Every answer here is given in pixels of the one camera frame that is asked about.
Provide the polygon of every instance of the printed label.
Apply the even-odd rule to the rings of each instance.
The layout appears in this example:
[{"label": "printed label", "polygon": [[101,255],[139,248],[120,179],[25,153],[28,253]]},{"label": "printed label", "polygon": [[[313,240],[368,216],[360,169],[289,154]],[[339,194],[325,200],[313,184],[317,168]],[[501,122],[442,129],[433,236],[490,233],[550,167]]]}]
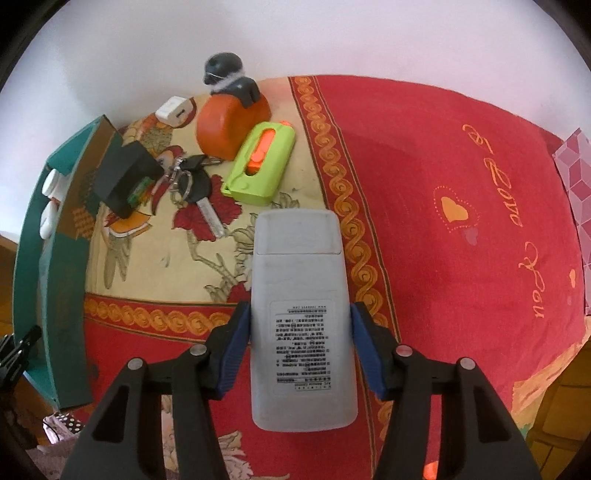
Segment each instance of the printed label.
[{"label": "printed label", "polygon": [[326,321],[334,310],[331,300],[271,304],[276,393],[330,389],[331,354]]}]

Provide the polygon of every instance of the orange plastic part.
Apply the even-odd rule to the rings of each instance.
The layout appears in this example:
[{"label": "orange plastic part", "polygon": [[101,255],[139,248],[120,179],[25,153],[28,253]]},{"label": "orange plastic part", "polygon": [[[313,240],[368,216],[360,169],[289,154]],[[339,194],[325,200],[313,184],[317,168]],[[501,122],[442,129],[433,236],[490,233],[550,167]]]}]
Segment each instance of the orange plastic part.
[{"label": "orange plastic part", "polygon": [[262,162],[265,160],[265,156],[274,138],[275,130],[272,128],[268,128],[262,133],[248,164],[246,164],[246,175],[254,175],[261,169]]},{"label": "orange plastic part", "polygon": [[423,469],[423,477],[425,477],[425,480],[437,480],[438,467],[439,462],[433,462],[425,465],[425,468]]},{"label": "orange plastic part", "polygon": [[206,155],[232,161],[253,127],[270,119],[269,102],[262,94],[248,108],[232,95],[212,95],[197,115],[197,142]]}]

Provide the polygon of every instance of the white cup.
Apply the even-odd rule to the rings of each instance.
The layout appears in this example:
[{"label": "white cup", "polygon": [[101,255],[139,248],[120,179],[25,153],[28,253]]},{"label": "white cup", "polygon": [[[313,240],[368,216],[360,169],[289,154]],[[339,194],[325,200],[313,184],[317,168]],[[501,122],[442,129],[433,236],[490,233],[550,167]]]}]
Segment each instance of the white cup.
[{"label": "white cup", "polygon": [[41,213],[41,222],[39,225],[39,235],[43,240],[51,237],[57,223],[57,203],[50,200]]},{"label": "white cup", "polygon": [[63,202],[66,199],[66,192],[68,190],[68,179],[59,173],[55,168],[49,172],[43,182],[41,192],[46,197],[56,199],[58,202]]}]

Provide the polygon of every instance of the white remote control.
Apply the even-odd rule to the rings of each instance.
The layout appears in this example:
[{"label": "white remote control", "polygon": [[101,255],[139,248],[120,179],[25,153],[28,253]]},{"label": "white remote control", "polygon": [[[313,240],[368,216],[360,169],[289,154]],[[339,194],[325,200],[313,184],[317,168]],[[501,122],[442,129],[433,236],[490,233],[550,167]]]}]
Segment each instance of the white remote control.
[{"label": "white remote control", "polygon": [[328,210],[261,213],[252,261],[252,418],[313,432],[357,417],[345,258]]}]

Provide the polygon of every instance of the key blade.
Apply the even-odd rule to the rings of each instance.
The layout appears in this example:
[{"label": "key blade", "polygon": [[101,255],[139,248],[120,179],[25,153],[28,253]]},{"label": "key blade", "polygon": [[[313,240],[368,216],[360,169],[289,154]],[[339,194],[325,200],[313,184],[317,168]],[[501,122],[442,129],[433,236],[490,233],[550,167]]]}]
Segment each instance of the key blade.
[{"label": "key blade", "polygon": [[201,163],[201,165],[203,167],[211,167],[213,165],[219,165],[220,163],[223,163],[224,160],[219,158],[219,157],[211,157],[208,156],[205,158],[205,160],[203,160],[203,162]]},{"label": "key blade", "polygon": [[201,210],[203,218],[205,218],[205,221],[209,225],[209,228],[214,236],[216,238],[223,237],[225,231],[223,229],[222,222],[220,221],[216,211],[213,209],[212,204],[209,202],[207,197],[198,200],[197,206],[199,207],[199,210]]}]

